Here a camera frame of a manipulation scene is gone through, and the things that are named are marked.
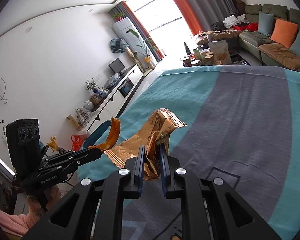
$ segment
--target sofa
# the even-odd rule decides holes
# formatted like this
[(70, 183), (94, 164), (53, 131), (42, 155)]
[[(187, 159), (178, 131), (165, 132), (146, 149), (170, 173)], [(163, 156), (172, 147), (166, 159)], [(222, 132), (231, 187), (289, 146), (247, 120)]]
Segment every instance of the sofa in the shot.
[[(300, 11), (286, 6), (271, 4), (256, 4), (246, 6), (246, 17), (249, 22), (259, 22), (259, 11), (274, 15), (274, 25), (276, 19), (290, 21), (298, 24), (300, 30)], [(270, 37), (260, 32), (243, 32), (239, 35), (239, 44), (249, 51), (264, 65), (280, 66), (291, 70), (300, 70), (300, 57), (286, 48), (270, 39)]]

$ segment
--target camera lens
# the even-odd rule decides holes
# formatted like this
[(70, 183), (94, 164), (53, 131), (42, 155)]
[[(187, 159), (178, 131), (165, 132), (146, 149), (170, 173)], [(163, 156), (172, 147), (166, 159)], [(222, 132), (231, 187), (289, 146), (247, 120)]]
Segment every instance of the camera lens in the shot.
[(26, 132), (23, 129), (20, 131), (20, 139), (21, 141), (24, 141), (26, 139)]
[(28, 127), (28, 138), (31, 140), (33, 137), (32, 127)]

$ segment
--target tile floor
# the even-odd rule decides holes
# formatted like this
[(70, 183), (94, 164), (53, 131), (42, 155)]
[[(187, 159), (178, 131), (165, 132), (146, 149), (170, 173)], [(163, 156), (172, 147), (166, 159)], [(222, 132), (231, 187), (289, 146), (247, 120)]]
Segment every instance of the tile floor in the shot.
[[(243, 57), (251, 66), (261, 66), (261, 61), (253, 56), (249, 52), (240, 52), (239, 55)], [(175, 57), (165, 57), (162, 61), (158, 62), (155, 69), (151, 71), (142, 81), (140, 86), (138, 87), (136, 93), (131, 98), (129, 104), (127, 105), (126, 109), (134, 102), (136, 99), (151, 85), (151, 83), (159, 76), (161, 73), (168, 69), (174, 68), (182, 68), (182, 62), (180, 58)]]

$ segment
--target human hand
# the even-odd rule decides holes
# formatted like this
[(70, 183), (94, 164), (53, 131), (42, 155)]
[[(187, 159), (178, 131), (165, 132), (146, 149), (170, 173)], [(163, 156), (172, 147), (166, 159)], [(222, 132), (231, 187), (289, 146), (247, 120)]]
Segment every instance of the human hand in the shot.
[[(57, 185), (50, 188), (51, 199), (47, 202), (47, 209), (51, 209), (60, 199), (61, 192)], [(33, 196), (27, 196), (27, 202), (29, 208), (32, 209), (37, 215), (40, 214), (41, 205), (38, 200), (36, 200)]]

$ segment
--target silver screw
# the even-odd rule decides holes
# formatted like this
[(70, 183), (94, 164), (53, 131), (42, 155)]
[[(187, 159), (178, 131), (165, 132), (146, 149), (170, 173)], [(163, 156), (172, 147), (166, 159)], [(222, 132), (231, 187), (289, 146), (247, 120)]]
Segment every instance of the silver screw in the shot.
[(88, 179), (88, 178), (85, 178), (85, 179), (81, 180), (81, 185), (82, 185), (82, 186), (87, 186), (87, 185), (89, 185), (90, 183), (91, 183), (91, 180)]
[(213, 182), (214, 182), (214, 184), (216, 184), (216, 185), (222, 185), (222, 184), (223, 184), (223, 179), (221, 179), (221, 178), (215, 178), (215, 179), (213, 180)]
[(119, 170), (120, 175), (127, 175), (128, 173), (129, 173), (128, 169), (123, 168), (123, 169)]
[(176, 169), (176, 173), (178, 173), (179, 175), (183, 175), (186, 174), (186, 170), (184, 168), (178, 168)]

